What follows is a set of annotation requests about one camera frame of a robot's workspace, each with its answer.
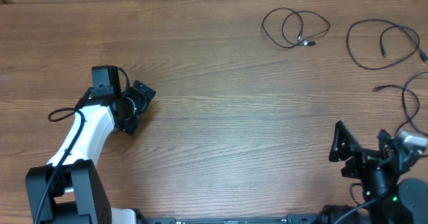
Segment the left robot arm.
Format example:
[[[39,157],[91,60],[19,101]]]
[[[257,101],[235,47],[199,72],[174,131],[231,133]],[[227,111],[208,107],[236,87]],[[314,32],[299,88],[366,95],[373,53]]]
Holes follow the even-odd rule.
[[[73,108],[74,123],[63,144],[44,166],[25,177],[34,223],[145,223],[138,209],[110,205],[96,165],[115,130],[132,135],[156,92],[135,81],[120,85],[118,66],[92,68],[92,86]]]

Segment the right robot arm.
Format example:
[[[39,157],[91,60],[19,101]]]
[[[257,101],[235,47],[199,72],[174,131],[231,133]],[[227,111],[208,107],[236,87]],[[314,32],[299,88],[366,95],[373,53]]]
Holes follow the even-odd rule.
[[[317,223],[426,223],[427,183],[401,176],[410,171],[427,150],[427,138],[381,130],[379,147],[362,147],[343,121],[335,124],[329,161],[343,161],[341,175],[358,180],[364,202],[355,207],[326,205]]]

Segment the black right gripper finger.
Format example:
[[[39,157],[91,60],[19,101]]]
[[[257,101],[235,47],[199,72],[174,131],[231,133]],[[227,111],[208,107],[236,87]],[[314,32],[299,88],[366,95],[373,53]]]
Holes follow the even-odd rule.
[[[392,137],[385,129],[382,129],[378,133],[377,138],[378,138],[378,142],[379,142],[379,150],[388,149],[389,143],[392,140]]]
[[[334,139],[328,160],[338,162],[348,160],[360,152],[360,144],[342,120],[335,124]]]

